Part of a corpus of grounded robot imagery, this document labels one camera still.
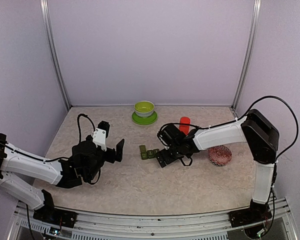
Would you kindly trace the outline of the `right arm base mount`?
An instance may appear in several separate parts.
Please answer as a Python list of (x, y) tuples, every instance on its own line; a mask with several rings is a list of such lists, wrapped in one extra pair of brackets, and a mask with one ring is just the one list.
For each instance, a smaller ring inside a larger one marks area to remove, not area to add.
[(231, 211), (229, 212), (228, 216), (229, 216), (231, 227), (236, 228), (236, 227), (262, 222), (265, 221), (266, 219), (271, 219), (272, 213), (270, 210), (261, 212), (259, 210), (245, 208), (241, 210)]

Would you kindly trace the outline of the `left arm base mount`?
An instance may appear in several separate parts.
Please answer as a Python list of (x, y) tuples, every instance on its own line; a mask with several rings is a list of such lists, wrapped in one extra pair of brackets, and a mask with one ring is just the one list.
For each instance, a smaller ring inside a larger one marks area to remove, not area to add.
[(58, 208), (42, 207), (34, 211), (33, 218), (44, 223), (58, 225), (60, 227), (73, 228), (78, 214), (74, 211)]

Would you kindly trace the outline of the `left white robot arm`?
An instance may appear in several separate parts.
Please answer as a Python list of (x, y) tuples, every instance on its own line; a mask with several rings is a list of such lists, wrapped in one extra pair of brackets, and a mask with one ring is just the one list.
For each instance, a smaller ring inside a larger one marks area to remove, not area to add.
[(46, 222), (75, 218), (76, 213), (55, 207), (52, 195), (37, 189), (18, 177), (18, 174), (45, 181), (63, 189), (72, 189), (83, 183), (95, 185), (104, 163), (121, 162), (125, 141), (109, 148), (106, 140), (110, 124), (101, 121), (93, 125), (92, 134), (80, 138), (71, 148), (70, 157), (44, 158), (23, 151), (7, 142), (0, 133), (0, 189), (33, 209), (33, 217)]

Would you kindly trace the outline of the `green weekly pill organizer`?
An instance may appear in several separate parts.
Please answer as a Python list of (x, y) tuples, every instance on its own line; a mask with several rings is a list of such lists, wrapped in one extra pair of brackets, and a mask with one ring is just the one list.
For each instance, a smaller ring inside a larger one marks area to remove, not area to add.
[(158, 148), (156, 149), (147, 149), (144, 144), (139, 145), (140, 157), (142, 160), (154, 159), (156, 158), (156, 154), (160, 151)]

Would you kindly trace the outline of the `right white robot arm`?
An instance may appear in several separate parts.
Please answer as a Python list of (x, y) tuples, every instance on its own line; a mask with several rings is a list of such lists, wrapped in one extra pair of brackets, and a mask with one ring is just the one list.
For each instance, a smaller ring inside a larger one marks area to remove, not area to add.
[(226, 153), (228, 146), (243, 147), (249, 153), (247, 162), (255, 165), (254, 187), (238, 190), (232, 186), (234, 193), (219, 190), (203, 195), (201, 201), (208, 212), (243, 207), (250, 222), (265, 214), (276, 181), (278, 159), (291, 148), (288, 145), (278, 152), (278, 130), (251, 106), (240, 117), (208, 127), (190, 122), (165, 123), (157, 137), (164, 145), (155, 155), (162, 168), (203, 151), (208, 151), (210, 160), (221, 166), (223, 160), (231, 158)]

